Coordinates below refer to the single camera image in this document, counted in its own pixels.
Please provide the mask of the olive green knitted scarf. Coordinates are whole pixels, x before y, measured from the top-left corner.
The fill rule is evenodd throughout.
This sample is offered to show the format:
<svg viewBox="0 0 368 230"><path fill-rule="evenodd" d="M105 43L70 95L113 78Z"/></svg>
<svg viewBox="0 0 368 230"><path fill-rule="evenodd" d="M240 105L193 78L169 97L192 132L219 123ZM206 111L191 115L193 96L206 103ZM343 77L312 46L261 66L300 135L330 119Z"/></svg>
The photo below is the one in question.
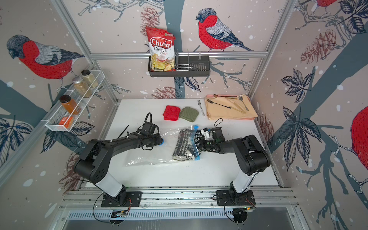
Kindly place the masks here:
<svg viewBox="0 0 368 230"><path fill-rule="evenodd" d="M193 123L195 122L198 115L199 112L196 109L187 106L181 110L179 118Z"/></svg>

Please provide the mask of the black white houndstooth scarf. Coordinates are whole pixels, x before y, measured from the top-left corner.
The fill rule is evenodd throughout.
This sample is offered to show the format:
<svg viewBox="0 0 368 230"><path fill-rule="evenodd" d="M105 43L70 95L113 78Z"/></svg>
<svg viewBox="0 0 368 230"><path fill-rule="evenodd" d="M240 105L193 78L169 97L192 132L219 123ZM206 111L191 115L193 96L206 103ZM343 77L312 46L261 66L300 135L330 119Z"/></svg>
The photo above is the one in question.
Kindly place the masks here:
<svg viewBox="0 0 368 230"><path fill-rule="evenodd" d="M176 161L199 160L204 140L205 137L201 131L180 130L172 159Z"/></svg>

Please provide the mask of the red knitted scarf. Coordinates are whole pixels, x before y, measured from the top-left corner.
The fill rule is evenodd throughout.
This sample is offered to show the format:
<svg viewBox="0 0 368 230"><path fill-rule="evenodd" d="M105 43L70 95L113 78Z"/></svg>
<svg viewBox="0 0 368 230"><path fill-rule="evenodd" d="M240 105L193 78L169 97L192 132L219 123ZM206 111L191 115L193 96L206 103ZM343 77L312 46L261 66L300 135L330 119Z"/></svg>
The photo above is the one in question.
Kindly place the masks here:
<svg viewBox="0 0 368 230"><path fill-rule="evenodd" d="M163 113L164 120L177 121L179 119L181 109L177 106L167 105Z"/></svg>

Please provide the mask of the clear plastic vacuum bag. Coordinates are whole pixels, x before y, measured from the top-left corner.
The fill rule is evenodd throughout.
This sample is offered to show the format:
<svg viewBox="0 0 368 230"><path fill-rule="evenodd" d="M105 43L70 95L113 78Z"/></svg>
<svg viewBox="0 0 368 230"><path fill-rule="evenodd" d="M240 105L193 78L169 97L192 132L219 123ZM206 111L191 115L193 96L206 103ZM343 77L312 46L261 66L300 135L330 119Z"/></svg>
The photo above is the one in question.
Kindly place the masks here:
<svg viewBox="0 0 368 230"><path fill-rule="evenodd" d="M128 151L124 161L125 166L184 162L173 160L172 154L175 149L180 130L189 129L190 127L191 126L162 129L160 131L160 135L162 139L164 139L164 144L161 146L154 146L152 150L134 149Z"/></svg>

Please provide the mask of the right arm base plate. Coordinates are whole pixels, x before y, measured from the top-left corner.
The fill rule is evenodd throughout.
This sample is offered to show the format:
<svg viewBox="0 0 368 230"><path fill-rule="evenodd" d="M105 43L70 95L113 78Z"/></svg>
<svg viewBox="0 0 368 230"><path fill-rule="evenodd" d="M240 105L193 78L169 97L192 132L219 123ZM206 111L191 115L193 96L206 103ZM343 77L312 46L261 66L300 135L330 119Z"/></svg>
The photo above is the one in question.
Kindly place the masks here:
<svg viewBox="0 0 368 230"><path fill-rule="evenodd" d="M229 190L217 190L213 200L218 206L255 206L255 196L252 190L242 194L233 194Z"/></svg>

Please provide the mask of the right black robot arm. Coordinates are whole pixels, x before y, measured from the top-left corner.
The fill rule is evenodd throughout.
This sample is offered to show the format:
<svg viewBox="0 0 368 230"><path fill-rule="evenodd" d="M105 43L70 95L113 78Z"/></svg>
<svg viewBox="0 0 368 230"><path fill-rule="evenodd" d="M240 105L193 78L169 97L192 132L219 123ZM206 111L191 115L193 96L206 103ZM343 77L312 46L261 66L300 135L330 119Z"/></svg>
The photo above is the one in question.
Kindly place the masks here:
<svg viewBox="0 0 368 230"><path fill-rule="evenodd" d="M202 151L219 154L234 153L240 170L230 184L231 198L238 198L248 192L253 180L266 168L270 167L271 160L255 135L232 140L205 140L199 141Z"/></svg>

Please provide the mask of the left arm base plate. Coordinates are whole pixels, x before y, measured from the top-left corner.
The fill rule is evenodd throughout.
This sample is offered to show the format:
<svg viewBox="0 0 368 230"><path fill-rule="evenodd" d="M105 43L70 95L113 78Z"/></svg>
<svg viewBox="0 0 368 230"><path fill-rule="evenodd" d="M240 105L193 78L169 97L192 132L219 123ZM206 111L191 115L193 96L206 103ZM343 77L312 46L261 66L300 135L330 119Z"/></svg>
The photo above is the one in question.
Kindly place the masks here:
<svg viewBox="0 0 368 230"><path fill-rule="evenodd" d="M119 207L139 207L142 192L123 191L116 197L112 197L107 193L103 193L101 207L103 208L119 208Z"/></svg>

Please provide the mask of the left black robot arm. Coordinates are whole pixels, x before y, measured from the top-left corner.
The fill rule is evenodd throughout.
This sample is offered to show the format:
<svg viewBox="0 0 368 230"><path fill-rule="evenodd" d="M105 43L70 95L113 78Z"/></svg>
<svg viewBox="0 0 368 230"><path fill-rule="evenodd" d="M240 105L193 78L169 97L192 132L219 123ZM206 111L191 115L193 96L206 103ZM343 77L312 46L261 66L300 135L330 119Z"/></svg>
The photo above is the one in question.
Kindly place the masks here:
<svg viewBox="0 0 368 230"><path fill-rule="evenodd" d="M112 158L133 149L152 150L161 145L163 139L159 133L133 132L114 140L96 140L88 142L74 166L74 172L87 179L103 191L104 197L113 200L116 207L127 202L126 187L109 172Z"/></svg>

